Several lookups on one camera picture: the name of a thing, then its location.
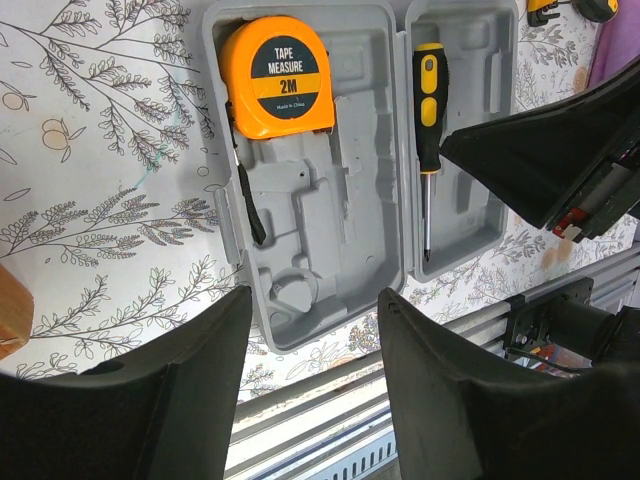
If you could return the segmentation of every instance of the gray plastic case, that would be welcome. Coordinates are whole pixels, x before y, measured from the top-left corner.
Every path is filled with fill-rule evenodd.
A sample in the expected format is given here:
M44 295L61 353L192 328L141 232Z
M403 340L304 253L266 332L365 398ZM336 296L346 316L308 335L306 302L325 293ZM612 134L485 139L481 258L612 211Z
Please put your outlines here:
M245 21L289 15L311 26L329 52L336 125L249 141L234 132L267 231L257 246L226 120L218 54ZM269 347L288 353L376 305L411 274L428 281L500 242L507 209L443 160L434 179L431 261L423 259L421 191L411 95L411 55L444 44L451 83L445 134L506 116L513 102L517 7L513 0L416 1L399 20L383 0L221 1L203 19L229 175L214 192L229 263L252 286L254 318Z

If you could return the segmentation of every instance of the orange tape measure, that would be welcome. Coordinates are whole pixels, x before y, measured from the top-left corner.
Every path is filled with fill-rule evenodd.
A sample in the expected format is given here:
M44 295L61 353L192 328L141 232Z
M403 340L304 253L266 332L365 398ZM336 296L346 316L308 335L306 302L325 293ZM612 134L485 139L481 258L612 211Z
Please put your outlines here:
M329 58L320 37L292 17L264 17L236 30L220 73L236 128L258 140L331 128Z

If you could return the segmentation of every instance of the black bracket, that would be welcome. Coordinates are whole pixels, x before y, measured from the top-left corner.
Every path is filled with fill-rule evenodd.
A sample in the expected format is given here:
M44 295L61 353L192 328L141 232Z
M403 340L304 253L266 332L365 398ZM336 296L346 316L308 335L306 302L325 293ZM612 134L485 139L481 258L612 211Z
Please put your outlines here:
M549 345L549 323L551 315L548 310L551 303L566 297L588 303L593 290L593 279L582 278L568 285L556 288L530 302L524 295L516 295L507 299L511 304L511 312L507 316L507 330L504 335L503 348L516 348L530 352L531 350ZM515 360L516 355L507 355L508 360Z
M532 28L543 27L547 23L549 23L549 20L558 18L560 16L559 13L547 13L549 10L552 10L555 8L558 8L557 1L553 1L548 5L542 8L539 8L537 10L527 12L527 22L529 23L529 26Z

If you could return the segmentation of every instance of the floral tablecloth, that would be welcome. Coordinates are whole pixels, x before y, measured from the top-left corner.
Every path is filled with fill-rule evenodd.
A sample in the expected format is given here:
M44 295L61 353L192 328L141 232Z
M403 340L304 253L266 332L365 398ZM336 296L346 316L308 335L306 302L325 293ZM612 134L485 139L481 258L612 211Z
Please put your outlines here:
M0 262L36 299L31 341L4 372L85 370L241 281L212 208L221 179L199 31L208 4L0 0ZM596 29L560 11L545 28L520 18L517 110L586 84ZM627 248L634 230L625 217L573 245L511 215L498 248L428 284L409 279L403 294L446 322ZM378 347L373 313L284 357L256 328L240 400Z

